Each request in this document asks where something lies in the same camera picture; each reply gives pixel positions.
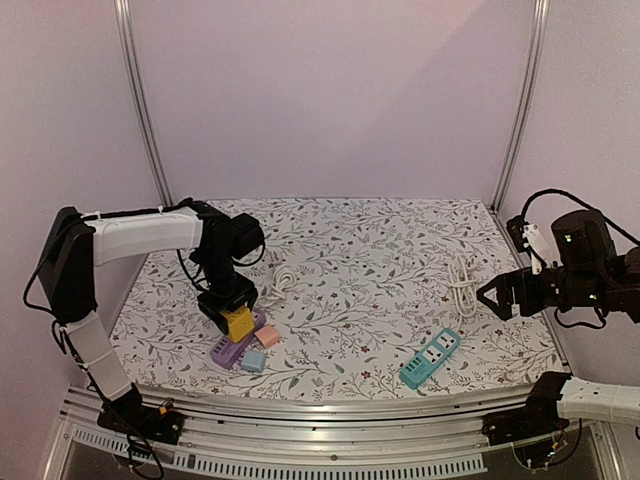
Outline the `yellow cube plug adapter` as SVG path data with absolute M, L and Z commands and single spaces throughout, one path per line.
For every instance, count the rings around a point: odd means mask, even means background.
M 224 310 L 221 315 L 226 320 L 226 336 L 233 343 L 240 343 L 255 328 L 254 316 L 247 306 L 242 306 L 235 311 Z

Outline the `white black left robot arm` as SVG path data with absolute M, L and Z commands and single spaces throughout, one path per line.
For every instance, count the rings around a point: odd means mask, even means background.
M 197 305 L 233 342 L 243 340 L 258 298 L 253 281 L 240 274 L 245 257 L 263 252 L 260 222 L 243 213 L 231 217 L 204 201 L 187 198 L 171 207 L 83 214 L 60 209 L 32 279 L 39 282 L 64 344 L 78 357 L 111 419 L 128 434 L 148 426 L 148 412 L 118 359 L 98 314 L 94 271 L 104 265 L 165 251 L 189 253 L 203 275 L 194 281 Z

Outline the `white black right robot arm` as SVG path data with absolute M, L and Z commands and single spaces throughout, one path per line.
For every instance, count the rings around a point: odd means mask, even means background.
M 560 259 L 549 263 L 543 254 L 544 238 L 524 212 L 536 199 L 554 194 L 578 207 L 552 223 Z M 515 313 L 531 317 L 552 309 L 560 316 L 576 308 L 593 310 L 598 330 L 605 327 L 610 313 L 639 320 L 639 249 L 618 254 L 610 233 L 616 231 L 633 244 L 638 244 L 637 238 L 565 190 L 540 190 L 522 209 L 523 213 L 508 221 L 507 232 L 516 250 L 527 254 L 531 264 L 500 274 L 480 287 L 476 292 L 480 303 L 503 321 Z M 535 382 L 522 407 L 485 416 L 483 432 L 501 443 L 564 429 L 572 419 L 637 426 L 639 389 L 548 371 Z

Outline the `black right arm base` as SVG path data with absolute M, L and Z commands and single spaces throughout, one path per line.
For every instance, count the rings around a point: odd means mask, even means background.
M 533 385 L 522 407 L 485 415 L 481 433 L 491 446 L 549 435 L 537 445 L 515 447 L 513 453 L 526 469 L 550 467 L 570 426 L 570 421 L 560 416 L 557 404 L 562 398 L 562 388 L 571 378 L 572 375 L 565 372 L 545 372 Z

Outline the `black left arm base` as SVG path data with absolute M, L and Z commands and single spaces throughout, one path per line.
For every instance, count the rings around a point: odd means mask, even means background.
M 148 441 L 177 445 L 185 415 L 174 409 L 173 400 L 146 406 L 135 386 L 116 400 L 104 400 L 97 424 L 104 429 L 130 434 Z

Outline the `pink cube adapter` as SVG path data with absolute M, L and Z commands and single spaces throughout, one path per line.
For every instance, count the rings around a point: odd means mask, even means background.
M 274 346 L 281 339 L 280 334 L 272 325 L 266 325 L 257 330 L 255 337 L 265 349 Z

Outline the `purple power strip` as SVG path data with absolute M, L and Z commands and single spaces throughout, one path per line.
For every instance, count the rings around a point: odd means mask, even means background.
M 240 342 L 234 343 L 227 337 L 222 337 L 210 351 L 210 357 L 214 364 L 224 368 L 231 369 L 233 365 L 240 359 L 246 348 L 254 339 L 256 330 L 261 329 L 267 323 L 265 312 L 256 309 L 253 312 L 254 328 Z

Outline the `blue cube adapter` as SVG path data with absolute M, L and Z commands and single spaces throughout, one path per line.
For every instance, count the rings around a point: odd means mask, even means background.
M 261 374 L 266 365 L 267 356 L 264 352 L 246 350 L 241 360 L 241 368 L 247 372 Z

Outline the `teal power strip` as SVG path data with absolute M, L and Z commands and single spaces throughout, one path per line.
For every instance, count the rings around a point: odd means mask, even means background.
M 400 381 L 417 390 L 451 357 L 460 343 L 458 334 L 449 328 L 443 329 L 401 368 Z

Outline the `floral table mat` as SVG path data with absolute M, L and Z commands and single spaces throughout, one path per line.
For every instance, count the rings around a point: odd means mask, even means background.
M 460 347 L 421 396 L 533 383 L 564 359 L 542 317 L 503 322 L 479 308 L 460 319 L 450 270 L 486 282 L 515 268 L 489 212 L 474 200 L 220 200 L 261 223 L 266 246 L 245 274 L 280 334 L 261 374 L 214 364 L 218 328 L 196 304 L 185 256 L 149 256 L 111 340 L 128 376 L 190 394 L 329 402 L 412 396 L 401 368 L 443 329 Z

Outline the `aluminium front rail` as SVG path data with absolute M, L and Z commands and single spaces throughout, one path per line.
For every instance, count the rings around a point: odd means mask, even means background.
M 578 449 L 537 474 L 515 446 L 491 447 L 482 417 L 524 404 L 531 387 L 396 400 L 301 401 L 139 387 L 145 404 L 172 397 L 185 416 L 177 445 L 157 444 L 165 479 L 625 479 L 606 424 L 583 420 Z M 70 386 L 37 479 L 139 479 L 123 434 L 98 427 L 97 394 Z

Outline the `right aluminium corner post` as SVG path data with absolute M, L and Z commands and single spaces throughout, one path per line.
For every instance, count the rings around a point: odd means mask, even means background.
M 534 2 L 532 27 L 526 55 L 523 81 L 520 88 L 515 117 L 507 142 L 504 160 L 502 162 L 497 185 L 490 204 L 490 210 L 495 215 L 498 215 L 504 206 L 516 168 L 522 141 L 524 139 L 544 50 L 549 7 L 549 0 L 536 0 Z

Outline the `aluminium corner post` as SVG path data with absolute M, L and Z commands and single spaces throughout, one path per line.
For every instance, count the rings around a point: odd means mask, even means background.
M 126 76 L 152 179 L 161 204 L 170 206 L 174 204 L 174 199 L 161 159 L 145 94 L 142 70 L 135 42 L 131 2 L 128 0 L 115 0 L 114 8 Z
M 549 7 L 549 0 L 536 0 L 534 2 L 532 27 L 526 55 L 523 81 L 520 88 L 515 117 L 507 142 L 504 160 L 502 162 L 497 185 L 490 204 L 490 210 L 495 215 L 498 215 L 504 206 L 516 168 L 522 141 L 524 139 L 544 50 Z

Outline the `left aluminium corner post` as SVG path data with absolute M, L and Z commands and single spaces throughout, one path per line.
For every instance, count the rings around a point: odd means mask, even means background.
M 131 2 L 128 0 L 115 0 L 114 8 L 126 76 L 152 179 L 161 204 L 170 206 L 174 204 L 174 199 L 161 159 L 145 94 L 142 70 L 135 42 Z

